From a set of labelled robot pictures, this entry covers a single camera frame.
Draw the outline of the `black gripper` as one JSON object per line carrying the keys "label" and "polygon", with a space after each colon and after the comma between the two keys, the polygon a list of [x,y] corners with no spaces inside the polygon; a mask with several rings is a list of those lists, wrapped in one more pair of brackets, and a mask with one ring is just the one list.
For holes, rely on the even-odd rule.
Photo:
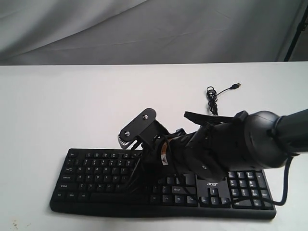
{"label": "black gripper", "polygon": [[139,137],[142,146],[141,166],[135,166],[125,186],[128,194],[147,194],[146,176],[194,173],[199,163],[189,142],[194,136],[183,129],[172,134],[150,133]]}

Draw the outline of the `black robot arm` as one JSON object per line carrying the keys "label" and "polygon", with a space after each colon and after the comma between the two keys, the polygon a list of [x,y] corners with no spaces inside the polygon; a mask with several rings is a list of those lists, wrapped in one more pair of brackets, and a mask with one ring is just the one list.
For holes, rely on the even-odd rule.
{"label": "black robot arm", "polygon": [[308,151],[307,110],[286,116],[241,111],[233,117],[185,112],[184,117],[198,130],[170,133],[147,108],[120,131],[123,149],[142,146],[144,182],[188,173],[221,181],[230,171],[288,167],[293,157]]}

